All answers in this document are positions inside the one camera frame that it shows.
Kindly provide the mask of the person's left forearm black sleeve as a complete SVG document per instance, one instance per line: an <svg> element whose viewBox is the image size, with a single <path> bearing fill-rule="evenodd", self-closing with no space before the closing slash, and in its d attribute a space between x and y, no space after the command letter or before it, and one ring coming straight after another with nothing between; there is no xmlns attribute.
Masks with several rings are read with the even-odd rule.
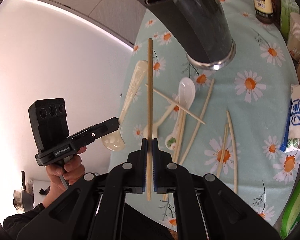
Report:
<svg viewBox="0 0 300 240"><path fill-rule="evenodd" d="M12 215L4 219L3 228L11 237L11 239L17 239L17 235L20 230L33 220L38 214L45 209L44 205L40 203L34 209L27 211L19 215Z"/></svg>

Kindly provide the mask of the person's left hand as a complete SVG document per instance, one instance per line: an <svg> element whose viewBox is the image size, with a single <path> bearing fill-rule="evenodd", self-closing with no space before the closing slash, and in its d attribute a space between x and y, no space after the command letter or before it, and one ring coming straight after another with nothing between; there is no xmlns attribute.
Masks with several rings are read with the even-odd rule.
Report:
<svg viewBox="0 0 300 240"><path fill-rule="evenodd" d="M73 185L85 174L85 166L82 164L82 159L79 154L85 152L87 147L80 148L74 157L67 162L63 167L55 164L48 165L46 172L50 180L50 191L43 200L43 206L48 207L53 203L65 190L61 178Z"/></svg>

